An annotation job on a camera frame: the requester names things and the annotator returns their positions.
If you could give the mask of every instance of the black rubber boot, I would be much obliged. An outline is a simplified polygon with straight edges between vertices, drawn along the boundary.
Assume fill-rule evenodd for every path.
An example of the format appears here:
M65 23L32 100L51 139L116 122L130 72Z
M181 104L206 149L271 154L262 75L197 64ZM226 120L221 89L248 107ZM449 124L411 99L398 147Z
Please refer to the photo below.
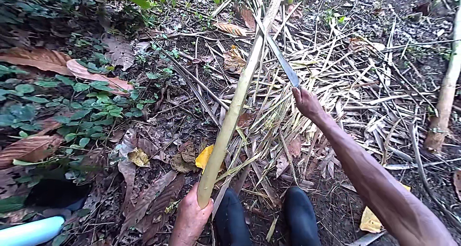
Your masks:
M320 246L314 208L299 187L290 187L285 193L284 212L291 246Z
M250 246L250 231L237 194L228 188L214 217L220 246Z

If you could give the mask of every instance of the forest floor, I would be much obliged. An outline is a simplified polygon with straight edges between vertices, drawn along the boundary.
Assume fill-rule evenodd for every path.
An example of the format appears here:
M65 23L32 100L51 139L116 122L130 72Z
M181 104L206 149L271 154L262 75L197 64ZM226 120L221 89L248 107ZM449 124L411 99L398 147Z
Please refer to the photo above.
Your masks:
M144 10L126 0L0 0L2 227L59 213L65 228L49 245L168 243L177 204L200 179L196 158L215 143L223 104L229 106L249 57L251 12L260 15L271 0L148 1ZM461 167L459 111L452 111L442 152L423 147L456 10L454 0L283 0L271 34L301 85L411 187L459 244L461 233L412 165L415 148L423 163L436 163L424 167L430 190L461 216L454 186ZM359 228L365 205L328 141L296 109L269 50L212 197L233 187L252 243L286 245L281 202L297 185L295 174L314 205L322 245L353 243L369 234ZM461 107L458 94L455 106ZM416 143L409 134L413 122ZM78 184L89 193L83 208L30 199L31 190L45 193L37 186L44 179ZM210 224L198 245L216 245ZM381 230L369 245L398 245Z

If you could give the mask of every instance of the forearm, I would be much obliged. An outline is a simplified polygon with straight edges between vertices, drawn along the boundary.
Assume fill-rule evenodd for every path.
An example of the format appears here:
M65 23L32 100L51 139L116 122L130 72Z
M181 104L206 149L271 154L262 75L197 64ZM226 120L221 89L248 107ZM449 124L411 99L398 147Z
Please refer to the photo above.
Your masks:
M401 245L456 245L441 221L336 124L327 113L312 121L341 161L360 198Z

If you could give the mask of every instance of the right hand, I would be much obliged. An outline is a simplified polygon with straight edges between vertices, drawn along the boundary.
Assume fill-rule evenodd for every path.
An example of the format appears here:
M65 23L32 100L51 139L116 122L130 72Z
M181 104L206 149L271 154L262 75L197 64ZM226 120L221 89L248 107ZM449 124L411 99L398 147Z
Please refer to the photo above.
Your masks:
M292 88L291 91L296 100L296 107L307 118L314 120L313 118L317 118L325 113L317 96L307 89L303 87L301 87L301 90Z

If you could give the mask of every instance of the hand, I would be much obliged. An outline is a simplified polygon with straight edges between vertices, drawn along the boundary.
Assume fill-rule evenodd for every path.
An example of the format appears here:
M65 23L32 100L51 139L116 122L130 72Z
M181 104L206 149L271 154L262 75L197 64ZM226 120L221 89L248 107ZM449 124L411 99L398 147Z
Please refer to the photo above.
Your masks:
M197 182L179 203L176 223L170 237L170 246L195 245L211 212L213 212L212 199L204 209L199 207L197 201L198 187L199 183Z
M316 118L325 114L316 95L302 87L301 90L292 88L291 91L296 100L296 107L304 116L315 121Z

